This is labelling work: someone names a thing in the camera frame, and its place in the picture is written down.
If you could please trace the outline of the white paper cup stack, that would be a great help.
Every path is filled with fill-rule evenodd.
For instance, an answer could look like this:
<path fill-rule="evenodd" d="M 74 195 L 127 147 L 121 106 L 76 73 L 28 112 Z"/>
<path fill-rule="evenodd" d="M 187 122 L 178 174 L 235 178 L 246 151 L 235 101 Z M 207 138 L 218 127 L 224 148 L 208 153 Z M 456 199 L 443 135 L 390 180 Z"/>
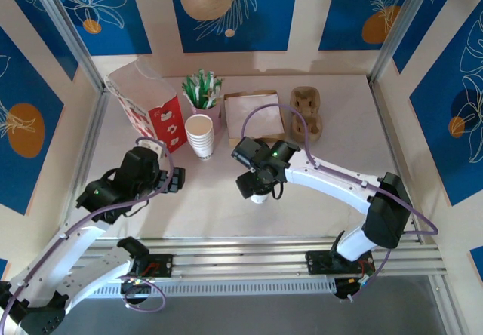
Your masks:
<path fill-rule="evenodd" d="M 214 126 L 212 120 L 203 114 L 190 116 L 185 123 L 187 140 L 196 156 L 209 160 L 214 153 Z"/>

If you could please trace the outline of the red white paper bag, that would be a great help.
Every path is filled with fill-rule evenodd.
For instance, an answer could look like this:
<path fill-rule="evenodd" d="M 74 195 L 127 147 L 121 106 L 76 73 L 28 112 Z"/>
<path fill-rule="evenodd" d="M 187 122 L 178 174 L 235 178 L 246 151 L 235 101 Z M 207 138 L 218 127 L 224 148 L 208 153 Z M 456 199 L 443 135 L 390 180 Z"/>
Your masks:
<path fill-rule="evenodd" d="M 162 141 L 169 152 L 187 141 L 177 92 L 145 57 L 106 75 L 104 83 L 140 135 Z"/>

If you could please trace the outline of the brown pulp cup carrier stack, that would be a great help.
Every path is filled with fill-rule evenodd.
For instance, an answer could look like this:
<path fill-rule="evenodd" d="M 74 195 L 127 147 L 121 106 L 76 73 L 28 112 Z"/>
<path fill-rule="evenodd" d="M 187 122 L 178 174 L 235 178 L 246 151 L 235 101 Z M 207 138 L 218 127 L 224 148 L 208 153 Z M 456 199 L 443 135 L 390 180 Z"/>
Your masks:
<path fill-rule="evenodd" d="M 317 88 L 298 86 L 291 92 L 290 106 L 303 116 L 311 143 L 316 142 L 323 131 L 322 119 L 319 114 L 320 105 L 320 93 Z M 298 143 L 304 143 L 306 139 L 302 120 L 296 114 L 293 114 L 291 118 L 291 136 Z"/>

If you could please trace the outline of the green white wrapped straws bundle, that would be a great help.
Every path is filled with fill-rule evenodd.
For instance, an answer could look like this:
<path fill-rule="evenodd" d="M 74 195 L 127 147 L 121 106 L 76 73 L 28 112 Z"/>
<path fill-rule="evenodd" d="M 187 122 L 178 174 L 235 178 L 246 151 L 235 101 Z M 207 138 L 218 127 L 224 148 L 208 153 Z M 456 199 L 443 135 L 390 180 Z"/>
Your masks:
<path fill-rule="evenodd" d="M 187 76 L 182 83 L 183 95 L 196 109 L 211 109 L 221 98 L 220 92 L 223 80 L 213 71 L 200 69 Z"/>

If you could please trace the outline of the small controller circuit board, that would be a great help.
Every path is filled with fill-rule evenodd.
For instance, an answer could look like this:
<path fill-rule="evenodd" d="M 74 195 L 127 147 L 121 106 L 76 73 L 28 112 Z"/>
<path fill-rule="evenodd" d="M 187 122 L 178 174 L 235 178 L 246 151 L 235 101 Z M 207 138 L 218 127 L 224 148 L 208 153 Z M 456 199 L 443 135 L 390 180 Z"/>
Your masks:
<path fill-rule="evenodd" d="M 152 288 L 149 284 L 141 281 L 139 278 L 125 278 L 121 284 L 121 294 L 134 295 L 149 295 L 152 293 Z"/>
<path fill-rule="evenodd" d="M 336 278 L 335 296 L 341 300 L 352 300 L 354 296 L 371 281 L 366 275 L 363 278 Z"/>

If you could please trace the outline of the aluminium table edge rail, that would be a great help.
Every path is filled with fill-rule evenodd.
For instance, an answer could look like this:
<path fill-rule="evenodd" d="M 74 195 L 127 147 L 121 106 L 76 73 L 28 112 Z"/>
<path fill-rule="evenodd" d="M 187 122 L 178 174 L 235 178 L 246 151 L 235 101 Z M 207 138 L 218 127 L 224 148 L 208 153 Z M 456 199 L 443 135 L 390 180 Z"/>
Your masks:
<path fill-rule="evenodd" d="M 71 212 L 75 208 L 75 200 L 80 195 L 80 192 L 86 183 L 108 103 L 109 94 L 107 93 L 106 89 L 104 89 L 94 104 L 94 108 L 88 122 L 85 138 L 83 139 L 82 146 L 79 151 L 73 181 L 69 187 L 68 196 L 63 208 L 60 228 L 63 228 L 66 225 Z"/>
<path fill-rule="evenodd" d="M 404 154 L 401 148 L 398 135 L 395 130 L 392 117 L 389 112 L 389 107 L 384 98 L 383 91 L 379 83 L 370 84 L 371 92 L 374 97 L 374 102 L 380 115 L 380 120 L 385 131 L 389 148 L 392 154 L 393 161 L 397 169 L 398 175 L 401 177 L 403 184 L 407 190 L 408 196 L 416 209 L 420 210 L 420 205 L 417 200 L 413 198 L 413 190 L 411 188 L 411 176 L 409 174 L 408 166 L 405 162 Z"/>

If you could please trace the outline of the aluminium rail base frame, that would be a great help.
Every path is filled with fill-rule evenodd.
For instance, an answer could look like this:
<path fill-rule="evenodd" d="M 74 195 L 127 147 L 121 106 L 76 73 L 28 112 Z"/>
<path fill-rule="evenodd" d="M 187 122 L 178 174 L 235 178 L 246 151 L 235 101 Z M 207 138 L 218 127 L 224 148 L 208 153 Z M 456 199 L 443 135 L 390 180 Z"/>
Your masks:
<path fill-rule="evenodd" d="M 310 250 L 328 250 L 333 237 L 141 238 L 152 254 L 173 257 L 173 281 L 216 281 L 308 278 Z M 406 235 L 392 251 L 373 250 L 380 276 L 444 275 L 435 244 Z"/>

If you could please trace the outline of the aluminium frame post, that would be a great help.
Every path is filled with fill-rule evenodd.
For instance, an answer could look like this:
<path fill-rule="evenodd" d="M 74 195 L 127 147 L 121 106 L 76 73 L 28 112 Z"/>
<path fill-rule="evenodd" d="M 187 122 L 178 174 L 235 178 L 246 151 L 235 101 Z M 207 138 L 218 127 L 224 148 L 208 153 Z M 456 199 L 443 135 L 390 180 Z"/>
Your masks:
<path fill-rule="evenodd" d="M 368 76 L 369 87 L 372 88 L 380 76 L 384 73 L 386 66 L 392 59 L 398 46 L 401 44 L 402 39 L 406 35 L 413 19 L 420 9 L 424 0 L 405 0 L 401 10 L 394 22 L 385 42 L 382 45 L 380 53 L 376 59 L 376 62 Z"/>
<path fill-rule="evenodd" d="M 98 93 L 102 94 L 105 88 L 103 79 L 62 2 L 60 0 L 39 1 L 42 3 L 48 16 L 56 26 L 57 31 L 60 33 L 91 85 Z"/>

